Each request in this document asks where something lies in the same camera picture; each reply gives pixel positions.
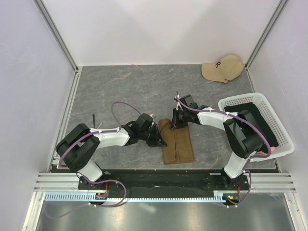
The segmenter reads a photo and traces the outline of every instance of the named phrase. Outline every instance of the black fabric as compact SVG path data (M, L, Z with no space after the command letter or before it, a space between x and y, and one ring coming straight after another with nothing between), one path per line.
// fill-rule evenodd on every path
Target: black fabric
M227 106L225 107L226 112L241 112L242 110L249 111L252 116L255 118L259 126L264 132L264 136L266 140L269 142L269 145L271 147L278 147L277 139L274 135L274 133L271 131L270 127L268 126L267 122L262 117L261 113L259 112L259 109L257 106L255 106L253 103L243 103L235 106ZM261 151L267 153L268 149L266 145L264 144L261 149Z

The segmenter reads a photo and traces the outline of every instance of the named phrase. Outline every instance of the white plastic basket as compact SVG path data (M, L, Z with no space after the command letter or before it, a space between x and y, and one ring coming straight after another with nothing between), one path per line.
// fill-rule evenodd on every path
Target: white plastic basket
M274 109L271 107L268 100L261 93L249 93L243 95L231 96L225 99L222 99L218 102L219 109L224 111L226 106L234 106L242 103L252 102L257 106L261 115L269 125L272 132L275 134L278 141L278 147L272 151L271 156L266 159L273 159L280 156L287 155L294 151L294 144L282 125L280 119L274 112ZM253 161L261 161L264 158L253 158Z

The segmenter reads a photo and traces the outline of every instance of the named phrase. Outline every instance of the cap logo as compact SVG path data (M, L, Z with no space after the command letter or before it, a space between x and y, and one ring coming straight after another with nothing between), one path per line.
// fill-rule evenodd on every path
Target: cap logo
M221 62L219 61L218 63L215 64L216 68L218 68L218 66L221 64Z

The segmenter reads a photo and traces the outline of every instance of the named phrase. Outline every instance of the folded brown fabric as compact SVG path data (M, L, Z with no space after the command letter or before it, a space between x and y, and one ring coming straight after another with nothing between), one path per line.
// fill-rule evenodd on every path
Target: folded brown fabric
M163 147L164 164L183 164L194 161L192 141L188 127L170 129L169 119L158 122L159 131L167 147Z

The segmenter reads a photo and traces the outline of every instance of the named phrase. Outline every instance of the tan cap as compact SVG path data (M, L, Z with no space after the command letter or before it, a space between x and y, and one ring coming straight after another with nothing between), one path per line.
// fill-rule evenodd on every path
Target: tan cap
M204 78L228 83L238 77L244 68L244 64L240 56L228 54L217 63L202 64L201 72Z

